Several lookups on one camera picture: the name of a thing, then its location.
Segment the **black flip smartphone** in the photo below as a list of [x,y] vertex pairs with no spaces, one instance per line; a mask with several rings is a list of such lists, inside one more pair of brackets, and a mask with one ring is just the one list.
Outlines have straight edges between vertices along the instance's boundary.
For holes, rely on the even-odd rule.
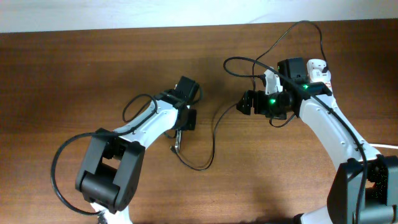
[[174,149],[175,149],[175,152],[177,154],[180,151],[181,141],[182,141],[182,131],[181,130],[177,130],[176,131],[176,137],[175,137],[175,145],[174,145]]

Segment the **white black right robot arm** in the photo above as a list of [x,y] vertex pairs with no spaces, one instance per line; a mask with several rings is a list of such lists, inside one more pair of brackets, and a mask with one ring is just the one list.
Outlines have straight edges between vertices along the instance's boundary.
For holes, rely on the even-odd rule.
[[248,90],[243,114],[285,119],[293,112],[315,133],[336,169],[324,207],[294,223],[397,223],[397,156],[383,156],[354,129],[322,82],[275,93]]

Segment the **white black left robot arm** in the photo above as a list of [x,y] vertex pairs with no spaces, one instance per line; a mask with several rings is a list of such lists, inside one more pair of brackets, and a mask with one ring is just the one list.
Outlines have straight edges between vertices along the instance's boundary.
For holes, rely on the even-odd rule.
[[158,95],[125,125],[98,129],[76,177],[75,188],[95,210],[99,223],[130,223],[128,205],[136,193],[146,149],[168,130],[193,130],[199,84],[181,77],[176,86]]

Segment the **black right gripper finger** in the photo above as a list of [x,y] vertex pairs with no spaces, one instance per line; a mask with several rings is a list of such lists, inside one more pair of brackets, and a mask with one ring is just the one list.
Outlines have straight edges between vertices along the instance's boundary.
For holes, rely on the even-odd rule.
[[252,101],[254,98],[254,95],[255,95],[255,91],[253,91],[253,90],[245,91],[243,94],[242,100],[243,101]]
[[239,100],[239,102],[236,105],[236,109],[245,115],[251,114],[251,108],[252,108],[252,99],[250,98],[248,99],[242,98]]

